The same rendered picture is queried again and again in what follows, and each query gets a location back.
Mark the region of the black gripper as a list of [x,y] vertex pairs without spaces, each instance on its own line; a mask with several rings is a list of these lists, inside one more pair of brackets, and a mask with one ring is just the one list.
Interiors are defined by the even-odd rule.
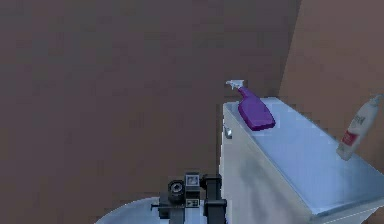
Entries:
[[168,220],[168,224],[184,224],[185,222],[185,185],[183,180],[168,183],[167,191],[160,194],[157,204],[151,208],[158,210],[160,219]]

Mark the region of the purple spray bottle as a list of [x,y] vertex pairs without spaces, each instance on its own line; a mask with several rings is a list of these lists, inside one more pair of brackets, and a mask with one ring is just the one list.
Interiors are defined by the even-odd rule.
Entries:
[[243,80],[228,80],[226,84],[241,94],[238,111],[249,129],[261,131],[275,126],[276,122],[270,110],[258,96],[244,86]]

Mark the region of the white pump bottle red label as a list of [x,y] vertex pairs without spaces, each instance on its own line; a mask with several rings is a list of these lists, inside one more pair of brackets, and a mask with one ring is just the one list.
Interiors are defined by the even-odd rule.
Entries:
[[336,149],[337,154],[343,160],[348,161],[352,157],[366,136],[378,114],[379,103],[382,98],[384,98],[384,94],[375,95],[356,112]]

